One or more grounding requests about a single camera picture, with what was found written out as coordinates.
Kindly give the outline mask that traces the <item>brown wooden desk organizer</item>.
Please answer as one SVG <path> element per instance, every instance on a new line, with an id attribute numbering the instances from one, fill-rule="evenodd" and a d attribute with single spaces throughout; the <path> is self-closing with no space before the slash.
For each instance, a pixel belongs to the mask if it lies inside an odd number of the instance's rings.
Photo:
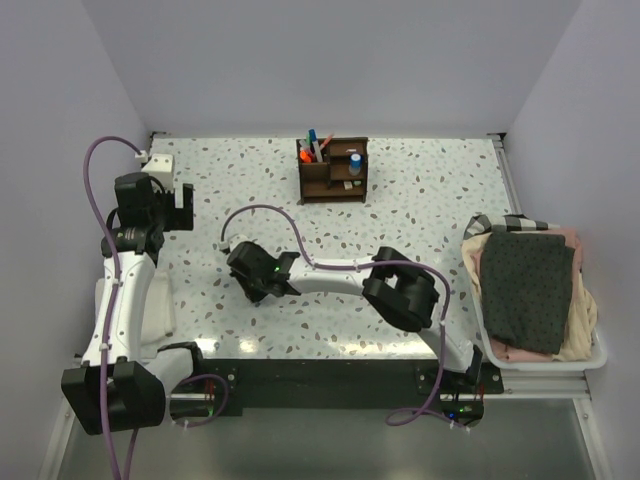
<path id="1" fill-rule="evenodd" d="M 309 146 L 308 150 L 300 148 L 300 141 L 296 140 L 296 153 L 299 177 L 300 203 L 337 203 L 366 201 L 368 189 L 368 137 L 333 137 L 331 142 L 323 148 L 325 138 L 319 138 L 324 161 L 315 160 Z M 300 152 L 306 151 L 313 157 L 312 163 L 303 163 Z M 349 175 L 349 158 L 353 153 L 362 156 L 362 169 L 358 176 Z M 361 181 L 361 187 L 345 190 L 344 183 Z"/>

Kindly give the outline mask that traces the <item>black orange marker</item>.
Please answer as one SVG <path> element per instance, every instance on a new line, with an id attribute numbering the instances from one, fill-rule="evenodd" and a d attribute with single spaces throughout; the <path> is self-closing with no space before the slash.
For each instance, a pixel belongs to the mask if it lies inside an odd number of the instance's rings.
<path id="1" fill-rule="evenodd" d="M 300 160 L 303 163 L 312 163 L 313 162 L 313 157 L 307 153 L 306 151 L 301 151 L 300 152 Z"/>

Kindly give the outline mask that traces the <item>blue capped white marker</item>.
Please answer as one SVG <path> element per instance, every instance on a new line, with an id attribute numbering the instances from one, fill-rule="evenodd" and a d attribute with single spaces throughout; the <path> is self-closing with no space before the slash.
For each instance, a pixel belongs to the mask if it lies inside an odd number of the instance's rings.
<path id="1" fill-rule="evenodd" d="M 317 162 L 322 163 L 324 161 L 322 151 L 320 149 L 320 143 L 318 141 L 316 132 L 314 129 L 309 129 L 307 132 L 307 141 L 313 152 L 314 158 Z"/>

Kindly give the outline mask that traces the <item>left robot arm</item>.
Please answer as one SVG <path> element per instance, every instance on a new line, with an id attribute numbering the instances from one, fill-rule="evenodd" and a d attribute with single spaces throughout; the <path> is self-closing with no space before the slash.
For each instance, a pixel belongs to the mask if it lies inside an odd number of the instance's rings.
<path id="1" fill-rule="evenodd" d="M 116 208 L 98 218 L 104 284 L 93 336 L 79 366 L 61 378 L 62 392 L 89 435 L 158 426 L 177 386 L 196 392 L 207 380 L 195 342 L 164 346 L 150 363 L 141 356 L 144 320 L 172 303 L 167 293 L 153 300 L 149 292 L 164 235 L 193 229 L 194 188 L 183 185 L 182 207 L 147 173 L 116 178 L 114 191 Z"/>

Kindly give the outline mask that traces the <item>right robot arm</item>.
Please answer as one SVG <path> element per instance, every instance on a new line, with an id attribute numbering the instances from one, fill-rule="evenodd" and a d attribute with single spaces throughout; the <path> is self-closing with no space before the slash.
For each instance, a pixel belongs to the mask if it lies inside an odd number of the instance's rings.
<path id="1" fill-rule="evenodd" d="M 481 351 L 449 319 L 452 289 L 446 278 L 391 247 L 381 247 L 371 258 L 325 263 L 301 252 L 273 257 L 249 240 L 230 243 L 224 253 L 231 276 L 253 303 L 310 293 L 362 297 L 386 323 L 419 335 L 436 354 L 452 390 L 469 392 L 481 380 Z"/>

